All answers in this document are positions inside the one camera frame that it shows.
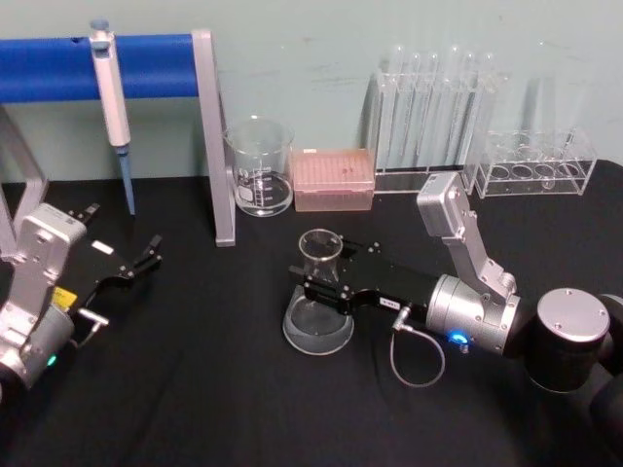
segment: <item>silver robot arm segment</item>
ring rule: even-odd
[[[0,309],[0,365],[26,388],[73,334],[72,320],[50,303],[69,251],[86,231],[45,203],[23,219],[9,299]]]
[[[437,282],[426,328],[458,344],[503,354],[520,301],[513,295],[515,277],[487,256],[458,173],[430,175],[418,208],[428,234],[448,246],[458,273]]]

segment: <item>black table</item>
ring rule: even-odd
[[[333,356],[286,342],[287,267],[300,264],[297,239],[308,229],[376,240],[406,266],[454,273],[413,196],[377,197],[362,213],[238,213],[237,246],[219,249],[206,184],[135,181],[134,223],[120,182],[52,184],[48,202],[59,208],[99,202],[91,234],[130,257],[162,234],[165,262],[129,293],[93,302],[111,326],[83,350],[63,351],[2,412],[0,465],[618,465],[587,415],[601,367],[578,393],[553,396],[519,361],[478,349],[464,356],[446,343],[442,380],[410,390],[388,364],[392,316],[373,309],[357,314],[352,341]],[[583,197],[473,197],[472,207],[521,296],[562,286],[623,294],[623,167],[599,162]],[[9,277],[2,267],[2,299]],[[435,364],[414,343],[400,355],[405,371]]]

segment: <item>clear plastic holder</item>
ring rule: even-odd
[[[513,195],[582,195],[597,154],[580,128],[569,131],[489,132],[476,167],[481,198]]]
[[[376,74],[366,144],[375,161],[375,193],[416,193],[429,173],[478,160],[472,153],[482,151],[505,81],[491,54],[452,47],[443,59],[404,56],[395,47]],[[474,166],[463,174],[470,192],[475,175]]]

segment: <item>blue led light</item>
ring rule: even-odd
[[[449,340],[450,342],[460,343],[460,344],[467,344],[469,342],[467,340],[467,337],[461,333],[451,333]]]

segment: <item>yellow label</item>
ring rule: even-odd
[[[63,309],[68,309],[74,305],[77,298],[78,296],[76,294],[72,294],[68,290],[56,287],[55,292],[52,295],[52,302]]]

